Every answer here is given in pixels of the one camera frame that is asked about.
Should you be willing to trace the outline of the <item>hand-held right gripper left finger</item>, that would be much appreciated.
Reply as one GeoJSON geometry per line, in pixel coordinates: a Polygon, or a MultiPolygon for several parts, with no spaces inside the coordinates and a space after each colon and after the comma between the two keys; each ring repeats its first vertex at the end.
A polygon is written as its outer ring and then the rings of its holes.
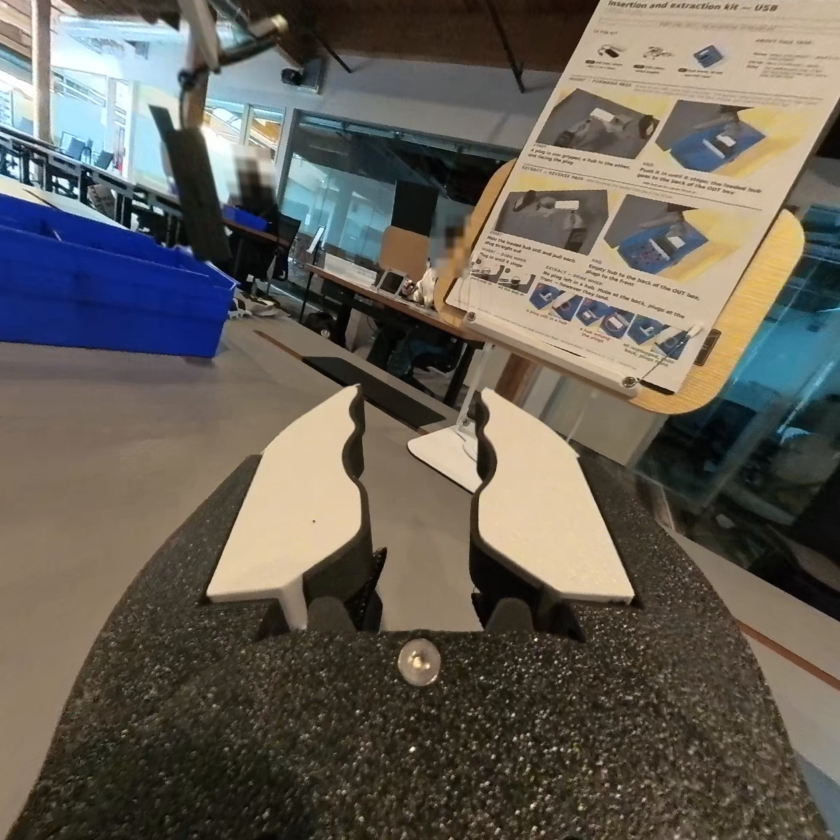
{"type": "Polygon", "coordinates": [[[352,600],[375,577],[364,473],[364,396],[344,387],[264,449],[206,588],[215,604],[276,600],[304,629],[320,597],[352,600]]]}

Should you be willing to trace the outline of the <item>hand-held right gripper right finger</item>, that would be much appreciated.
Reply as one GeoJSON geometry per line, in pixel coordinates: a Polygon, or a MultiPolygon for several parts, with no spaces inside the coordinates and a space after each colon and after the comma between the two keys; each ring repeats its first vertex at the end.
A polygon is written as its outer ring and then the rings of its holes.
{"type": "Polygon", "coordinates": [[[470,550],[538,592],[628,605],[635,591],[574,449],[490,388],[476,402],[470,550]]]}

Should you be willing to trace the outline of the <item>white document stand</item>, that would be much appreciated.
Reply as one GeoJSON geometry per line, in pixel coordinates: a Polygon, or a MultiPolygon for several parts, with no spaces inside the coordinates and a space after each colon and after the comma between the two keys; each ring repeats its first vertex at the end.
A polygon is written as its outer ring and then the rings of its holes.
{"type": "MultiPolygon", "coordinates": [[[[642,391],[640,376],[625,374],[612,364],[546,343],[503,319],[469,311],[466,320],[481,338],[488,339],[488,346],[502,346],[538,366],[582,380],[597,392],[631,400],[642,391]]],[[[525,466],[535,465],[539,456],[549,453],[550,446],[562,453],[571,450],[550,427],[523,411],[510,398],[491,389],[480,395],[496,397],[502,408],[498,430],[507,433],[504,442],[512,444],[514,455],[522,458],[525,466]]],[[[407,448],[413,457],[474,493],[482,481],[478,471],[479,419],[471,423],[467,414],[468,408],[464,406],[454,426],[415,438],[408,442],[407,448]]]]}

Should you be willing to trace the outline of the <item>white sneakers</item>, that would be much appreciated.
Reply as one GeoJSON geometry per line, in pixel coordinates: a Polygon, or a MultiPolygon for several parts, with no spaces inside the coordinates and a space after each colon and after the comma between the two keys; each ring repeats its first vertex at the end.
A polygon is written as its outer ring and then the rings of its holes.
{"type": "Polygon", "coordinates": [[[252,297],[245,294],[242,290],[236,289],[228,308],[227,317],[229,320],[251,318],[286,319],[289,317],[289,313],[274,299],[260,296],[252,297]]]}

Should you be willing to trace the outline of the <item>brown wooden table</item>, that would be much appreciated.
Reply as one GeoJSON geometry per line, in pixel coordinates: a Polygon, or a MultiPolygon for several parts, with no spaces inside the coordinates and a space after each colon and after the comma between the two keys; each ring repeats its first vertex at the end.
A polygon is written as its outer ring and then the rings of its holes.
{"type": "Polygon", "coordinates": [[[380,291],[374,286],[365,285],[354,280],[347,280],[341,276],[334,275],[320,266],[307,264],[306,271],[314,276],[320,277],[325,282],[332,283],[334,286],[341,287],[347,291],[351,295],[352,305],[359,303],[356,298],[362,298],[379,305],[382,309],[387,308],[394,312],[399,312],[403,316],[420,321],[429,327],[440,329],[459,340],[476,345],[481,345],[489,341],[488,338],[481,336],[478,332],[465,327],[462,318],[457,318],[455,322],[449,322],[436,310],[425,308],[401,297],[380,291]]]}

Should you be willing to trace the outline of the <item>brown cardboard board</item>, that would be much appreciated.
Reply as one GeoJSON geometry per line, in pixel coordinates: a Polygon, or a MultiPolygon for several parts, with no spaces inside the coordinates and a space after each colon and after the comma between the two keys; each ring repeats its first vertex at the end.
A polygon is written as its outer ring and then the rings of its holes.
{"type": "Polygon", "coordinates": [[[382,270],[402,272],[413,282],[420,281],[427,269],[429,237],[390,225],[381,238],[377,264],[382,270]]]}

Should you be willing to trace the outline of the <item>black flat panel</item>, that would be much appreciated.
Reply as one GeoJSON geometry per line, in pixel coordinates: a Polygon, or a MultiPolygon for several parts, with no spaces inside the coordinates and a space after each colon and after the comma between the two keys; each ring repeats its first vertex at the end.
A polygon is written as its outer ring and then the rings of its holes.
{"type": "Polygon", "coordinates": [[[199,129],[177,129],[167,108],[150,105],[161,137],[164,169],[173,180],[189,245],[196,259],[225,267],[232,258],[207,152],[199,129]]]}

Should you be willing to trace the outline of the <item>printed instruction sheet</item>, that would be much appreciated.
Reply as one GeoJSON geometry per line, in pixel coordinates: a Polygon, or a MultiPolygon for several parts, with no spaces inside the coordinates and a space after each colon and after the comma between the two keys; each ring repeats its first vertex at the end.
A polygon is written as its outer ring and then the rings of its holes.
{"type": "Polygon", "coordinates": [[[600,2],[447,304],[675,393],[838,107],[839,2],[600,2]]]}

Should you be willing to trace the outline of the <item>wooden post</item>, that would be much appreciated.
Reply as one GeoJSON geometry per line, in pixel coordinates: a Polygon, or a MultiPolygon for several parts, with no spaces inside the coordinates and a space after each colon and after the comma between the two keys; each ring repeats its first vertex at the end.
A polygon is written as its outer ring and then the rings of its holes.
{"type": "Polygon", "coordinates": [[[496,383],[502,397],[543,420],[559,375],[536,361],[509,353],[496,383]]]}

